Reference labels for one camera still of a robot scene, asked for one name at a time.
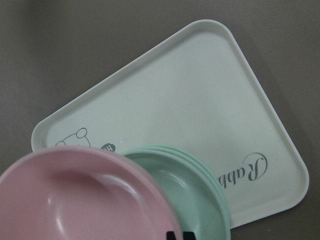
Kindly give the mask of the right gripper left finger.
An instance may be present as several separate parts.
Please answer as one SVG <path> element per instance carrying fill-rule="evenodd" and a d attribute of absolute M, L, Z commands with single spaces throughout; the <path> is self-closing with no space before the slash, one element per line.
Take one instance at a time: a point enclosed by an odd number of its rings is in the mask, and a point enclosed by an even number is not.
<path fill-rule="evenodd" d="M 181 239 L 181 229 L 180 227 L 175 227 L 173 229 L 169 229 L 165 233 L 166 240 L 180 240 Z"/>

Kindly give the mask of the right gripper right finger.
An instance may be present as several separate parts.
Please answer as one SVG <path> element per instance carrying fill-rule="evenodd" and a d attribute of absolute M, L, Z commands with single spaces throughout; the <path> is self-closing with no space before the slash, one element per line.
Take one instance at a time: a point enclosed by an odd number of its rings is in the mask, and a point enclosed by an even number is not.
<path fill-rule="evenodd" d="M 193 226 L 184 226 L 182 228 L 183 240 L 196 240 L 195 228 Z"/>

